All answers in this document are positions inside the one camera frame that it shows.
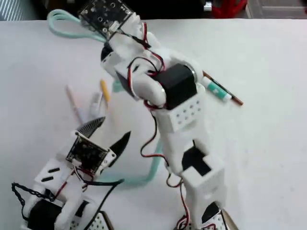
white table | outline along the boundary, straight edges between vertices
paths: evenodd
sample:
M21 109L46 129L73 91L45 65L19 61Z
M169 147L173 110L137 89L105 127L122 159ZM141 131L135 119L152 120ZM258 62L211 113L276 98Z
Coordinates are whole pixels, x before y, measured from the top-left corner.
M212 152L227 163L226 210L239 228L305 229L307 21L148 24L161 42L195 58L245 103L238 107L207 96ZM46 22L0 23L1 229L18 229L21 221L11 182L32 186L78 125L64 85L78 81L98 89L106 76L99 66L101 47L89 39L55 37ZM165 177L160 167L147 186L112 193L104 210L115 229L171 229L183 209Z

circuit board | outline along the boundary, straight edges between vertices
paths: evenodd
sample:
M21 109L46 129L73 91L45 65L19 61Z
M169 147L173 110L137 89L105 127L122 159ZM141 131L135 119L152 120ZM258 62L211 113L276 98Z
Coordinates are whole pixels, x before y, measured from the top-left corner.
M105 158L107 151L90 140L77 136L66 160L73 159L82 163L81 167L91 173L95 173Z
M91 0L79 15L109 40L132 13L121 0Z

teal cable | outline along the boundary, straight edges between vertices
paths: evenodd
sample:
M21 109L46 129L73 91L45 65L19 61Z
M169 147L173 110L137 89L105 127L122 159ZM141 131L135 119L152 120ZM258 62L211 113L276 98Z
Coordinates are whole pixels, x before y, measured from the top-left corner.
M76 18L72 14L68 13L67 11L59 10L59 9L53 10L48 14L47 21L49 24L50 31L57 36L65 37L65 38L91 38L91 39L97 40L98 42L106 41L105 38L103 38L97 32L71 33L71 32L65 32L65 31L58 30L54 26L54 22L57 20L70 21L70 22L74 22L82 26L81 20Z
M156 149L155 149L155 153L161 153L161 152L162 152L162 141L161 141L161 139L159 139L157 146L156 146ZM150 166L150 170L149 170L148 174L144 175L144 176L135 176L135 177L126 178L126 176L124 176L124 175L114 175L114 174L111 175L111 174L108 174L107 171L106 171L102 174L100 179L102 181L108 182L108 181L117 180L117 178L124 178L125 181L124 181L123 184L125 184L125 185L129 185L129 186L146 185L147 183L152 181L154 176L156 175L160 161L161 161L161 157L153 157L153 161L152 161L152 164Z

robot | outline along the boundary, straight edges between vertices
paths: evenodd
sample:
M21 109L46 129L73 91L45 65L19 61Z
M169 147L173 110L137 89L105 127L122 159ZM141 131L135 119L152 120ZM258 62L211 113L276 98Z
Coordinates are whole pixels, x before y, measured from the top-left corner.
M163 155L159 156L165 159L167 170L181 178L174 187L186 188L186 214L175 229L210 229L208 223L225 204L226 187L224 163L208 151L201 67L160 44L147 24L120 0L90 1L80 16L107 39L101 66L136 101L144 100L163 142ZM98 225L93 227L99 218L108 224L100 212L105 199L97 205L85 190L91 185L111 185L112 191L122 182L96 179L124 151L130 133L105 149L91 140L101 124L102 119L97 119L73 131L66 145L35 178L33 189L12 184L23 206L22 229L99 229ZM27 202L16 187L32 194Z

black chain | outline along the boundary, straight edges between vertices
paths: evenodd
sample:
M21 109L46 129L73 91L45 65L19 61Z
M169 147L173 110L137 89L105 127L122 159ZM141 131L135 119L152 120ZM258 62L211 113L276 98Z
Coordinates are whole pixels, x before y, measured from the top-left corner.
M25 187L21 184L18 184L18 183L15 183L15 182L12 183L12 191L15 193L15 195L17 196L17 198L18 198L18 200L19 200L19 202L22 206L21 215L22 215L23 219L26 220L26 221L28 221L28 218L24 216L25 200L22 198L20 193L16 190L16 187L30 193L31 195L35 195L38 198L48 199L48 200L50 200L50 202L53 202L56 199L56 197L52 193L49 193L49 195L45 195L45 194L41 194L38 191L35 191L33 189L27 188L27 187Z

